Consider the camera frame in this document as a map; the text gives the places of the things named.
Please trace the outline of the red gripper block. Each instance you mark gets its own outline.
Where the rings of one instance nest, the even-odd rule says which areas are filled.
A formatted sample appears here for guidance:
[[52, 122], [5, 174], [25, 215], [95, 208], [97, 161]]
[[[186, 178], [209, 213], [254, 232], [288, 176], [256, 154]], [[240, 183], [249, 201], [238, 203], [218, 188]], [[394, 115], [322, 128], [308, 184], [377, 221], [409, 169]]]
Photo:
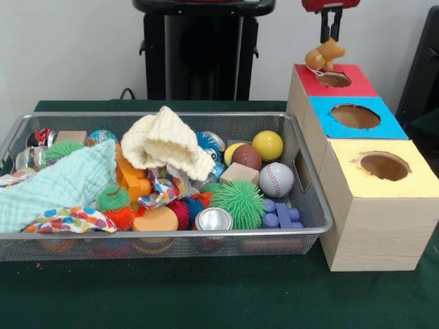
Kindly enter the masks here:
[[301, 3], [307, 12], [321, 12], [320, 40], [327, 41], [330, 37], [330, 26], [329, 11], [325, 9], [334, 8], [332, 9], [335, 15], [331, 26], [331, 37], [339, 38], [343, 9], [357, 7], [360, 0], [302, 0]]

